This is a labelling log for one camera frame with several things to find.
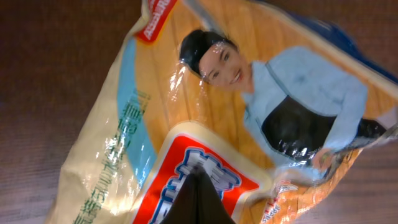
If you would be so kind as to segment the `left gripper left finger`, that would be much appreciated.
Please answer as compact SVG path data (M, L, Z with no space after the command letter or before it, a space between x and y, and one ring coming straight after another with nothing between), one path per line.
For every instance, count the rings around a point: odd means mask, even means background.
M189 174L161 224L196 224L198 178Z

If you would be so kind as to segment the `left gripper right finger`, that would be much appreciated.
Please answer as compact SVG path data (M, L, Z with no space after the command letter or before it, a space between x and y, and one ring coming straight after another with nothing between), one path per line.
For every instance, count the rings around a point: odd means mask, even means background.
M197 182L196 217L197 224L235 224L206 172L195 174Z

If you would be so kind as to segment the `yellow snack bag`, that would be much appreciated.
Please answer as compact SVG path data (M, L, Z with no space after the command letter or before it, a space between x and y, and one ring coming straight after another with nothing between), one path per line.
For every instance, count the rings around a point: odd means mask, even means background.
M204 28L199 7L249 60L306 47L362 81L364 117L397 106L397 86L268 4L142 1L59 178L47 223L160 223L191 169L203 166L236 223L292 223L326 198L360 153L397 142L397 125L337 152L323 180L306 180L264 153L245 126L247 99L196 77L178 58Z

